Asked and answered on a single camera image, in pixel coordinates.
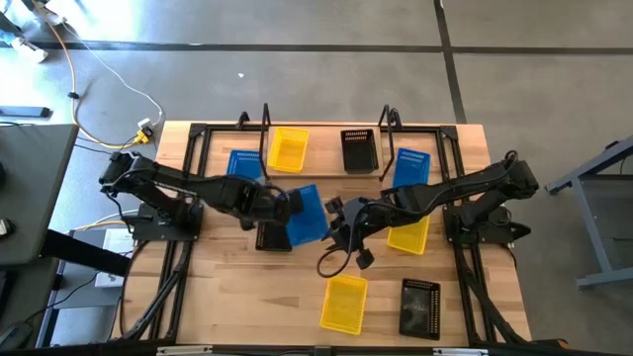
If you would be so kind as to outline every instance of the concrete floor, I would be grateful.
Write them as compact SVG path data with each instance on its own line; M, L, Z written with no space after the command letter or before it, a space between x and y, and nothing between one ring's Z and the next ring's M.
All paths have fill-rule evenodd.
M452 45L633 46L633 3L617 0L444 0ZM136 0L63 1L85 40L158 44L440 45L432 0ZM32 39L50 41L34 23ZM103 139L125 141L155 109L123 88L86 50L71 53L84 98L79 120ZM148 91L168 120L257 117L268 102L273 120L374 121L383 104L406 122L455 123L441 53L99 51L130 83ZM633 133L632 55L456 54L468 123L485 126L493 160L518 150L542 185ZM68 123L69 73L63 53L22 63L0 49L0 97L12 105L53 109ZM153 147L141 151L152 156ZM633 171L633 161L625 171ZM105 156L73 152L51 227L66 230L111 214L98 194ZM633 283L579 291L575 278L598 271L572 192L510 202L514 219L533 232L517 241L521 290L534 338L561 337L574 348L630 354ZM134 199L124 208L133 209ZM91 317L83 317L89 312ZM77 343L69 320L107 323L95 311L61 316L53 342ZM86 327L103 330L103 327Z

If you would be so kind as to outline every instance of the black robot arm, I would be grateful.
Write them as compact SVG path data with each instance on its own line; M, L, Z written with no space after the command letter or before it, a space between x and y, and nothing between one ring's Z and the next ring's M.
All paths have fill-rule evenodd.
M463 226L470 226L488 216L509 199L527 199L538 190L538 182L525 161L518 160L515 151L486 169L435 185L413 184L381 192L377 200L363 197L345 204L335 198L325 204L327 211L337 214L330 222L328 237L330 246L318 262L318 273L325 278L338 274L353 251L359 251L358 266L365 269L374 258L365 249L363 239L386 227L398 227L417 223L436 207L462 198L483 194L477 201L465 205L457 214ZM320 272L320 262L333 251L346 251L343 267L331 274Z
M238 218L244 229L253 228L253 222L285 224L290 218L288 196L276 187L237 175L204 178L187 174L137 152L113 153L99 183L101 191L109 196L135 195L175 226L187 223L191 204L183 198L171 198L159 188L200 199L217 211ZM276 197L271 188L282 194Z

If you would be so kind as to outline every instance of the wooden table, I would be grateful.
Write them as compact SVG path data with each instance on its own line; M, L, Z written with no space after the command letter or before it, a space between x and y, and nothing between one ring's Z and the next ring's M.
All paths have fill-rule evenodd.
M168 122L162 134L156 160L180 169L183 163L190 122ZM288 123L275 123L283 126ZM375 176L343 176L342 157L328 161L318 158L320 147L340 147L341 127L371 127L362 123L319 123L329 126L309 138L305 170L315 166L332 175L306 177L276 176L273 183L290 189L316 183L321 200L340 196L343 201L363 195L377 198L389 188L393 171L380 183ZM480 125L458 125L459 141L466 173L490 164L484 129ZM257 149L259 133L214 133L206 175L224 174L233 149ZM389 141L381 135L382 160L389 161ZM428 133L395 133L395 148L406 147L429 152L429 183L440 182L440 165L435 139ZM196 152L192 167L198 166ZM454 166L449 154L452 176ZM326 281L316 272L318 258L331 242L312 242L297 246L290 253L255 250L255 230L242 231L235 218L206 209L203 231L196 242L187 279L178 343L205 344L293 344L358 346L437 346L467 345L455 260L446 242L439 209L430 215L430 228L423 255L414 255L387 246L387 231L365 239L376 260L361 271L351 261L345 274L369 280L362 332L353 336L319 327ZM165 243L152 242L139 255L132 269L125 295L125 324L131 327L156 293ZM507 321L524 338L530 339L521 291L509 253L499 246L482 245L484 270L491 299ZM328 258L323 269L341 264L343 253ZM398 334L402 278L441 284L441 339L432 341ZM171 300L163 315L166 329ZM480 335L483 335L481 310L473 303Z

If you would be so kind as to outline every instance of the yellow basket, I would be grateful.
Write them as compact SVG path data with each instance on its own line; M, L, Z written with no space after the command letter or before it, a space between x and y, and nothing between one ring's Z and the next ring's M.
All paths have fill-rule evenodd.
M307 130L277 128L268 165L282 172L301 173L307 146Z
M428 217L419 222L389 229L387 245L415 254L424 253L428 235Z
M367 280L336 276L327 280L320 326L331 330L360 334L367 298Z

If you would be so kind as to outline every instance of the blue basket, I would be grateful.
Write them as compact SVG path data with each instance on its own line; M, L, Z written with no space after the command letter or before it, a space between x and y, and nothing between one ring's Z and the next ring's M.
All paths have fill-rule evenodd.
M234 149L230 152L226 174L237 174L252 179L261 177L259 152Z
M402 185L427 183L431 168L431 155L412 149L399 148L396 173L392 187Z
M292 214L286 224L286 233L293 246L322 239L327 233L325 212L320 203L317 186L311 184L299 188L299 191L304 202L304 210L298 214Z

